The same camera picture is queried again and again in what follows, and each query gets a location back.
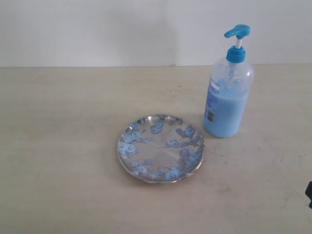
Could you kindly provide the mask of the steel plate with soap blobs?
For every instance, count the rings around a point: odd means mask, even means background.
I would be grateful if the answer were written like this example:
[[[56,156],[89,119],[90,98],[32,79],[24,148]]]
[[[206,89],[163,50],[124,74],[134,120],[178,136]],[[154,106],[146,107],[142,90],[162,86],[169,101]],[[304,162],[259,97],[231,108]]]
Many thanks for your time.
[[[202,134],[182,118],[156,114],[129,124],[117,142],[117,157],[132,176],[153,184],[179,182],[200,167]]]

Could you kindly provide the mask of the blue pump lotion bottle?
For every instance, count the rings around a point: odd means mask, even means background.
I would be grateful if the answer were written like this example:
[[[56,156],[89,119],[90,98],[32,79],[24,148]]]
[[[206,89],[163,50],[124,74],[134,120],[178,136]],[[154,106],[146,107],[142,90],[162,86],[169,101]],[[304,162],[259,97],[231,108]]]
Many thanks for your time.
[[[212,67],[203,126],[214,137],[232,137],[239,130],[254,79],[254,69],[245,60],[246,51],[241,45],[250,30],[249,26],[239,24],[226,32],[224,37],[235,36],[236,44]]]

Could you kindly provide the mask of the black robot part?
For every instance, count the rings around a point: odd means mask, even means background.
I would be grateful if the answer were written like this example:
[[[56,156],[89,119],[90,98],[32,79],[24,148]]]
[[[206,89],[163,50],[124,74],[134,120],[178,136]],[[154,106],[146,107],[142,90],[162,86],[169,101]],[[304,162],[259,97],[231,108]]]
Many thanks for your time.
[[[309,182],[305,190],[305,195],[310,199],[309,208],[312,209],[312,181]]]

